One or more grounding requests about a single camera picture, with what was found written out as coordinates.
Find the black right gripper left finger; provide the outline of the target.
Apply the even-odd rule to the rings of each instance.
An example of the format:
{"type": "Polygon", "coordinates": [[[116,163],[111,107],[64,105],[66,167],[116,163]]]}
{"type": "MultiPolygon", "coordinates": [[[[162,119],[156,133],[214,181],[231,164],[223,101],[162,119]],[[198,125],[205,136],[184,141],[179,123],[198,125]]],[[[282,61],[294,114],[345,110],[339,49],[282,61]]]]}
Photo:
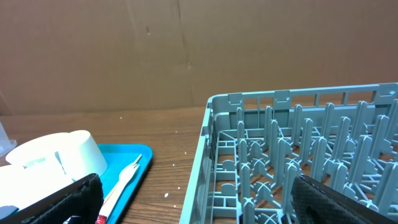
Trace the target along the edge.
{"type": "Polygon", "coordinates": [[[104,202],[103,196],[100,177],[92,173],[1,219],[1,224],[95,223],[104,202]]]}

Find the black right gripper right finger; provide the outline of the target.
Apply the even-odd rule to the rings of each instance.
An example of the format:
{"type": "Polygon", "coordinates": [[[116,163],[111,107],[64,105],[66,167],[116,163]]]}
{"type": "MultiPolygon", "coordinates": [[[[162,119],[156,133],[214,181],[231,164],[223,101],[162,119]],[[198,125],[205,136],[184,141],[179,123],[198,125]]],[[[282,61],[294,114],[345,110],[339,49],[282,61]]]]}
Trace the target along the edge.
{"type": "Polygon", "coordinates": [[[295,177],[291,196],[299,223],[397,224],[307,175],[295,177]]]}

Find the pink bowl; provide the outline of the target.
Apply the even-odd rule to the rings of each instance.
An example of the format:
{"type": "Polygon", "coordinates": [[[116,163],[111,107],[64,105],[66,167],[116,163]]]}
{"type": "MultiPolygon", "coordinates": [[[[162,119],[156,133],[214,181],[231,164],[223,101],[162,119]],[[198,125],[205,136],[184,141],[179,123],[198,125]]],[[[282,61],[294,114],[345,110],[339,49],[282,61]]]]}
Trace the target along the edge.
{"type": "Polygon", "coordinates": [[[59,164],[44,161],[27,168],[2,166],[1,206],[22,210],[72,183],[59,164]]]}

